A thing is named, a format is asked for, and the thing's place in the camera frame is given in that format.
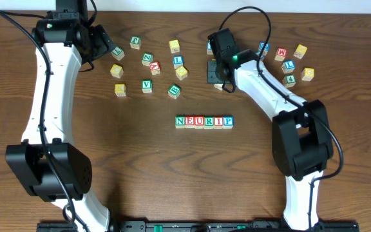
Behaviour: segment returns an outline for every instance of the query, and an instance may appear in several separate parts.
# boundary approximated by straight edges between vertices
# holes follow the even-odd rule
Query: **white background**
[[[95,0],[98,10],[232,12],[257,6],[266,12],[371,14],[371,0]],[[55,0],[0,0],[0,10],[54,10]]]

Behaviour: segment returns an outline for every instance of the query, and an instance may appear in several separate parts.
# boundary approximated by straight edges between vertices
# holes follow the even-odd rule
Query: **wooden tabletop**
[[[271,122],[244,92],[230,94],[206,83],[207,36],[227,14],[99,12],[102,24],[125,58],[111,54],[80,73],[75,85],[73,137],[91,159],[99,200],[119,218],[148,220],[253,220],[280,218],[285,179],[271,155]],[[319,188],[323,220],[356,220],[371,231],[371,15],[270,14],[269,71],[283,78],[277,47],[292,58],[299,44],[309,49],[294,58],[298,83],[291,90],[308,101],[319,99],[330,127],[345,152],[345,167]],[[17,19],[28,31],[36,19]],[[260,14],[237,14],[225,24],[240,48],[257,50],[267,24]],[[133,35],[141,49],[129,46]],[[168,41],[178,39],[189,77],[175,77]],[[142,66],[144,52],[154,54],[162,73]],[[121,64],[124,75],[109,70]],[[304,67],[315,68],[311,82]],[[26,194],[5,162],[5,148],[19,144],[30,115],[36,78],[35,47],[0,18],[0,231],[35,231],[41,220],[60,220],[60,209]],[[153,93],[141,80],[153,80]],[[116,97],[116,83],[127,97]],[[177,100],[167,95],[182,88]],[[232,130],[176,130],[176,115],[233,115]],[[325,173],[338,166],[338,154]]]

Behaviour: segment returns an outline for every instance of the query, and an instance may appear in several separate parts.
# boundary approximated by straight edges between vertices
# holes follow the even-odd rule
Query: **letter cube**
[[[115,84],[115,95],[117,97],[125,97],[127,95],[127,88],[125,84]]]
[[[214,117],[214,129],[223,129],[223,127],[224,127],[224,118]]]
[[[296,51],[294,52],[294,56],[297,57],[298,59],[301,59],[306,54],[306,51],[307,47],[299,44]]]
[[[213,51],[211,49],[210,41],[207,42],[207,55],[212,55]]]
[[[119,46],[116,46],[114,50],[111,52],[114,58],[116,58],[118,61],[121,61],[122,58],[124,58],[125,54],[122,48]]]
[[[188,72],[184,66],[181,66],[175,70],[175,75],[180,79],[180,81],[182,81],[188,76]]]
[[[204,120],[204,117],[202,116],[197,116],[197,117],[194,117],[194,120],[195,120],[195,129],[204,129],[204,123],[205,123],[205,120]]]
[[[224,127],[223,129],[231,129],[234,126],[233,116],[224,117]]]
[[[180,96],[181,89],[177,85],[173,84],[170,89],[168,89],[168,95],[174,99]]]
[[[223,91],[223,84],[214,84],[214,87],[218,90]]]
[[[276,57],[274,60],[276,61],[284,61],[287,56],[287,49],[284,48],[277,48]]]
[[[296,84],[296,78],[294,78],[294,75],[287,75],[283,78],[282,81],[284,87],[292,87]]]
[[[185,128],[194,128],[195,127],[195,120],[192,116],[185,117]]]
[[[131,46],[131,48],[140,49],[140,47],[141,47],[141,38],[139,36],[133,36],[133,37],[131,37],[131,40],[129,42],[129,45]]]
[[[313,68],[305,68],[301,73],[301,80],[303,81],[311,81],[314,77],[314,69]]]
[[[158,62],[152,62],[149,64],[149,69],[151,70],[151,74],[157,75],[160,74],[160,64]]]
[[[175,117],[175,128],[185,128],[185,119],[183,116]]]
[[[281,66],[281,69],[283,70],[284,74],[293,72],[296,68],[296,65],[294,65],[293,61],[285,61],[283,62],[283,65]]]
[[[183,56],[182,55],[177,55],[173,57],[173,63],[174,63],[174,69],[177,69],[181,66],[183,66]]]
[[[143,93],[152,93],[153,92],[153,83],[151,80],[145,80],[141,83],[141,88]]]
[[[260,56],[260,52],[261,52],[261,51],[256,52],[257,57]],[[260,60],[261,60],[261,61],[264,61],[264,58],[265,58],[265,55],[264,55],[264,53],[263,53],[262,58],[260,58]]]
[[[150,54],[150,53],[145,53],[141,59],[142,65],[145,65],[145,66],[149,66],[149,64],[151,64],[151,62],[153,61],[154,61],[153,54]]]
[[[111,73],[111,75],[113,77],[116,77],[116,78],[119,79],[119,78],[122,77],[122,74],[124,73],[124,70],[122,70],[121,66],[118,66],[118,65],[114,64],[109,72]]]
[[[264,46],[265,42],[261,42],[260,43],[260,46],[258,47],[258,51],[260,52]],[[263,55],[266,56],[267,55],[267,52],[269,52],[269,49],[270,49],[270,44],[267,43],[267,45],[265,46],[264,48],[264,52],[263,52]]]
[[[214,128],[214,117],[206,117],[204,123],[204,129],[213,129]]]
[[[171,53],[180,52],[180,43],[178,42],[178,39],[170,41],[170,50]]]

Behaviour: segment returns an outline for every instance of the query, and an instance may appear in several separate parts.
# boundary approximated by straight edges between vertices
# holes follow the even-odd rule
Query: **row of letter blocks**
[[[203,116],[177,116],[175,128],[194,129],[231,129],[234,126],[233,116],[203,117]]]

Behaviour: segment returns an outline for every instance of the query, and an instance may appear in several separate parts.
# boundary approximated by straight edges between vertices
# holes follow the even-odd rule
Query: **toy block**
[[[231,129],[234,126],[233,116],[224,117],[224,127],[223,129]]]
[[[182,81],[188,76],[188,72],[184,66],[181,66],[175,70],[175,75],[180,79],[180,81]]]
[[[125,84],[115,84],[114,88],[115,95],[117,97],[125,97],[127,96],[127,88]]]
[[[204,129],[204,124],[205,124],[204,117],[201,117],[201,116],[194,117],[194,120],[195,120],[195,123],[194,123],[195,129]]]
[[[213,51],[211,49],[210,41],[207,42],[207,55],[212,55]]]
[[[224,127],[224,118],[214,117],[214,129],[223,129],[223,127]]]
[[[260,56],[260,52],[261,52],[261,51],[256,52],[257,57]],[[264,58],[265,58],[265,55],[264,55],[264,53],[263,53],[262,58],[260,58],[260,60],[261,60],[261,61],[264,61]]]
[[[287,56],[287,49],[284,48],[277,48],[276,57],[274,60],[276,61],[284,61]]]
[[[218,90],[223,91],[223,84],[214,84],[214,87]]]
[[[282,83],[286,88],[293,87],[296,84],[296,78],[294,75],[287,75],[283,78]]]
[[[183,116],[175,117],[175,128],[185,128],[185,119]]]
[[[214,117],[206,117],[204,121],[204,129],[214,128]]]
[[[301,73],[301,80],[303,81],[311,81],[314,77],[314,69],[313,68],[305,68]]]
[[[131,37],[131,40],[129,42],[129,45],[131,46],[131,48],[134,48],[134,49],[140,49],[141,47],[141,38],[139,36],[133,36]]]
[[[284,74],[293,72],[296,68],[296,65],[294,65],[293,61],[285,61],[283,62],[283,65],[281,66],[281,69],[283,70]]]
[[[178,39],[170,41],[170,50],[171,53],[180,52],[180,43],[178,42]]]
[[[185,117],[185,128],[194,128],[195,127],[195,120],[193,116],[186,116]]]
[[[151,64],[151,62],[153,61],[154,61],[153,54],[150,54],[150,53],[145,53],[141,59],[142,65],[145,65],[145,66],[149,66],[149,64]]]
[[[299,44],[296,51],[294,52],[294,56],[297,57],[298,59],[301,59],[306,54],[306,51],[307,47]]]
[[[258,51],[260,52],[264,46],[265,42],[261,42],[260,43],[260,46],[258,47]],[[264,48],[264,52],[263,52],[263,55],[266,56],[267,55],[267,52],[269,52],[269,49],[270,49],[270,44],[267,43],[267,45],[265,46]]]
[[[121,61],[122,58],[124,58],[125,54],[122,48],[119,46],[116,46],[114,50],[111,52],[114,58],[116,58],[118,61]]]
[[[145,80],[141,82],[141,88],[143,93],[152,93],[153,92],[153,83],[151,80]]]
[[[158,62],[152,62],[149,64],[149,69],[151,70],[151,74],[157,75],[160,74],[160,64]]]
[[[168,95],[174,99],[180,96],[181,89],[177,85],[173,84],[170,89],[168,89]]]
[[[174,63],[174,69],[177,69],[181,66],[183,66],[184,61],[183,61],[183,56],[182,55],[177,55],[173,57],[173,63]]]
[[[111,75],[113,77],[116,77],[116,78],[119,79],[119,78],[122,77],[122,74],[124,73],[124,70],[122,69],[121,66],[118,66],[118,65],[114,64],[109,72],[111,73]]]

